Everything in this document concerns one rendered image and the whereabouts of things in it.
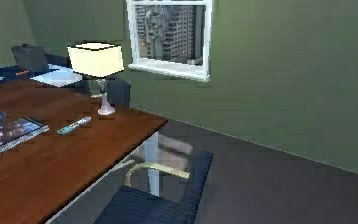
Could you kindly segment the white table lamp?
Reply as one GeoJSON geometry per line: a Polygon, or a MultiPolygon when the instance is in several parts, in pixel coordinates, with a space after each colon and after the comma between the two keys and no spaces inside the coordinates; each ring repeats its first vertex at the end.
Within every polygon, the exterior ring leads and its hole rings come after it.
{"type": "Polygon", "coordinates": [[[67,47],[74,73],[93,78],[101,91],[99,115],[111,115],[115,108],[107,99],[108,77],[124,70],[122,47],[117,44],[86,42],[67,47]]]}

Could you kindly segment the white framed window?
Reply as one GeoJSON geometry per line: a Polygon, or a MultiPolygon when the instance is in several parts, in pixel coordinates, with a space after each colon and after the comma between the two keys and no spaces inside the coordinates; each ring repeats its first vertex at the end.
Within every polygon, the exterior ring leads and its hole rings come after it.
{"type": "Polygon", "coordinates": [[[213,0],[126,0],[131,69],[210,80],[213,0]]]}

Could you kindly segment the black open laptop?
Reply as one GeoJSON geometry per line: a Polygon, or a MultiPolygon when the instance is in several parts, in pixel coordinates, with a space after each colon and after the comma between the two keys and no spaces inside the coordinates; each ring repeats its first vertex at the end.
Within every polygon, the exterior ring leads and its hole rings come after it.
{"type": "Polygon", "coordinates": [[[42,47],[29,44],[12,46],[11,51],[17,65],[33,74],[33,80],[55,87],[78,83],[82,76],[70,68],[49,64],[42,47]]]}

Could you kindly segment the grey remote control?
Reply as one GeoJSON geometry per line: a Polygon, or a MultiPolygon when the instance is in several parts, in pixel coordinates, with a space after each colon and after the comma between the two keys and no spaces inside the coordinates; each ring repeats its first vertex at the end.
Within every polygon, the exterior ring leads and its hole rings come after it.
{"type": "Polygon", "coordinates": [[[91,121],[90,117],[81,118],[67,126],[62,127],[61,129],[59,129],[57,131],[57,134],[58,135],[67,135],[67,134],[71,133],[72,131],[74,131],[75,129],[88,124],[90,121],[91,121]]]}

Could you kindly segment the dark blue box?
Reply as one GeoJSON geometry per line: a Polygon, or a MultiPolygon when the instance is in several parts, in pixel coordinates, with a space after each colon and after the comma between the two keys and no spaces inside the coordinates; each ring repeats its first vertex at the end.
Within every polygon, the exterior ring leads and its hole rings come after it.
{"type": "Polygon", "coordinates": [[[9,82],[18,79],[30,78],[33,75],[29,70],[19,66],[9,66],[0,68],[0,83],[9,82]]]}

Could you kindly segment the brown wooden table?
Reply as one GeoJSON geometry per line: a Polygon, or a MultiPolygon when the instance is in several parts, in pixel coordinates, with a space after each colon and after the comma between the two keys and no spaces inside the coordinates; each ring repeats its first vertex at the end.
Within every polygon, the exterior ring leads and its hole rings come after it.
{"type": "Polygon", "coordinates": [[[49,126],[0,154],[0,224],[43,224],[167,122],[122,106],[100,116],[98,107],[89,96],[33,80],[0,85],[0,110],[9,120],[31,116],[49,126]],[[91,121],[57,134],[84,117],[91,121]]]}

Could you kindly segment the dark blue chair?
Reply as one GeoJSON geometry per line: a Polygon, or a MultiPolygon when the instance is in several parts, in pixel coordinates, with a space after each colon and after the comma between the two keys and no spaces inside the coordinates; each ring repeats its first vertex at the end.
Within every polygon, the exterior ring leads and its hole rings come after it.
{"type": "Polygon", "coordinates": [[[212,159],[212,153],[203,151],[195,159],[190,172],[158,163],[135,165],[127,173],[125,184],[114,194],[94,224],[194,224],[212,159]],[[180,201],[173,202],[132,188],[131,174],[143,168],[187,179],[180,201]]]}

